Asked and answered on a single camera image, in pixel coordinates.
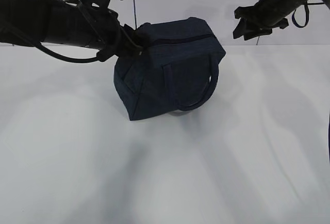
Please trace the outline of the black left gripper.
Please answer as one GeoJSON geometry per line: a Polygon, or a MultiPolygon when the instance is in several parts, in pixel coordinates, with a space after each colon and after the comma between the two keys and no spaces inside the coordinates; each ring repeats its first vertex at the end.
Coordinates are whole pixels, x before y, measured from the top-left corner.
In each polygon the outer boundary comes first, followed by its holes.
{"type": "Polygon", "coordinates": [[[133,29],[121,25],[118,14],[111,9],[79,7],[78,10],[102,43],[101,52],[111,56],[140,56],[148,47],[150,40],[143,30],[151,23],[133,29]]]}

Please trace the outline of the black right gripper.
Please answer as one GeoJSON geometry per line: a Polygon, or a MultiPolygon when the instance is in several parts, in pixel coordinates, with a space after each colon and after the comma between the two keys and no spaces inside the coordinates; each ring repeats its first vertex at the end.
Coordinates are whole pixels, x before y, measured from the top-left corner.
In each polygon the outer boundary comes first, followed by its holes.
{"type": "Polygon", "coordinates": [[[272,28],[288,27],[287,14],[283,14],[274,6],[271,0],[259,0],[253,6],[239,6],[234,11],[234,17],[240,19],[233,31],[233,38],[243,37],[245,41],[260,36],[272,34],[272,28]]]}

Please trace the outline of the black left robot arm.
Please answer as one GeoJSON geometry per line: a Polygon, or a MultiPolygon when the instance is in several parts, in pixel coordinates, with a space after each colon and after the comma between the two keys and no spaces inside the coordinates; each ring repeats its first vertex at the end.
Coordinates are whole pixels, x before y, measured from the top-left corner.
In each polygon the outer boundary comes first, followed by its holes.
{"type": "Polygon", "coordinates": [[[140,54],[143,47],[135,30],[120,24],[110,1],[1,0],[1,42],[85,47],[108,56],[140,54]]]}

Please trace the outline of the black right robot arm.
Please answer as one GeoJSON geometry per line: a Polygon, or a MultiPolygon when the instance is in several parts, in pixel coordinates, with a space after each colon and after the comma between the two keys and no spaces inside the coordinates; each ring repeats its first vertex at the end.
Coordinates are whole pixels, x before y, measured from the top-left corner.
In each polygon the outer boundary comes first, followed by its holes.
{"type": "MultiPolygon", "coordinates": [[[[259,0],[256,4],[247,7],[238,7],[234,17],[239,20],[233,31],[233,38],[243,37],[250,40],[259,36],[271,35],[274,28],[285,29],[289,26],[287,16],[295,14],[300,6],[305,8],[305,24],[299,25],[294,15],[293,24],[304,28],[309,22],[309,0],[259,0]]],[[[321,4],[329,7],[329,0],[321,0],[321,4]]]]}

